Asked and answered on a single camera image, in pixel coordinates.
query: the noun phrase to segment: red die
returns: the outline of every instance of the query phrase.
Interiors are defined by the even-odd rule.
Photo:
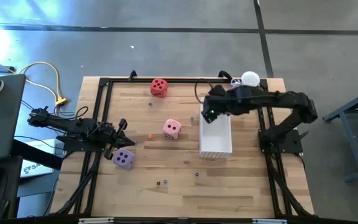
[[[153,80],[150,87],[150,92],[153,96],[164,98],[167,95],[168,83],[167,81],[156,78]]]

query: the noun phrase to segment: wooden table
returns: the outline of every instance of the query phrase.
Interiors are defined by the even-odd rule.
[[[84,117],[92,116],[99,78],[83,79],[77,108],[89,107]],[[257,137],[257,111],[231,117],[233,154],[228,159],[200,159],[200,105],[194,96],[194,84],[170,83],[164,99],[152,97],[149,89],[150,85],[146,83],[115,83],[113,86],[108,121],[117,126],[121,118],[127,119],[126,134],[138,142],[137,146],[127,149],[136,154],[136,162],[131,170],[124,170],[105,158],[101,159],[92,216],[273,217],[266,163]],[[269,78],[268,89],[285,91],[283,79]],[[198,85],[200,97],[208,90],[207,84]],[[99,121],[103,106],[101,103]],[[274,108],[273,113],[278,124],[290,110]],[[162,135],[162,127],[170,118],[182,124],[176,141]],[[84,153],[75,152],[63,161],[52,212],[61,208],[76,189],[83,157]],[[283,154],[283,164],[288,187],[305,209],[313,213],[300,159]],[[89,184],[82,209],[86,205],[88,187]],[[278,195],[280,208],[284,211],[281,190]]]

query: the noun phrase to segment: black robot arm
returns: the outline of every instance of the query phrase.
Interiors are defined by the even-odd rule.
[[[65,143],[65,151],[102,152],[106,159],[112,159],[113,148],[134,146],[135,142],[125,136],[125,119],[121,119],[116,130],[111,123],[100,123],[91,118],[61,118],[50,114],[47,107],[31,111],[27,122],[35,127],[51,127],[65,132],[57,139]]]
[[[220,114],[240,115],[261,106],[291,108],[292,113],[279,125],[261,133],[263,141],[276,142],[301,123],[312,123],[317,119],[313,100],[304,93],[265,92],[256,87],[239,86],[225,91],[221,85],[214,86],[203,102],[201,114],[210,123]]]

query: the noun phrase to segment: white ball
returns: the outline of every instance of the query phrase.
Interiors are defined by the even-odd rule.
[[[241,82],[247,86],[257,87],[259,86],[260,78],[255,72],[248,71],[241,75]]]

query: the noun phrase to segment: pink die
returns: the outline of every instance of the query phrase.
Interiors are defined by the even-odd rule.
[[[130,169],[135,164],[135,154],[126,149],[118,149],[112,159],[112,162],[124,169]]]
[[[170,139],[178,139],[180,132],[181,124],[174,119],[169,119],[164,124],[164,128],[162,129],[162,133],[165,137]]]

